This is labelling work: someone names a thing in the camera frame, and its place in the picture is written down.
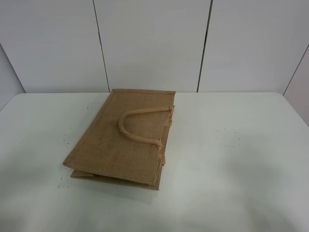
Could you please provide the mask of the brown linen tote bag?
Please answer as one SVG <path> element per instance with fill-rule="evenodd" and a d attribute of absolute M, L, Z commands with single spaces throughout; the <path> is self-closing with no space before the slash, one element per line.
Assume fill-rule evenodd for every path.
<path fill-rule="evenodd" d="M 174 91 L 114 89 L 64 159 L 73 178 L 158 190 Z"/>

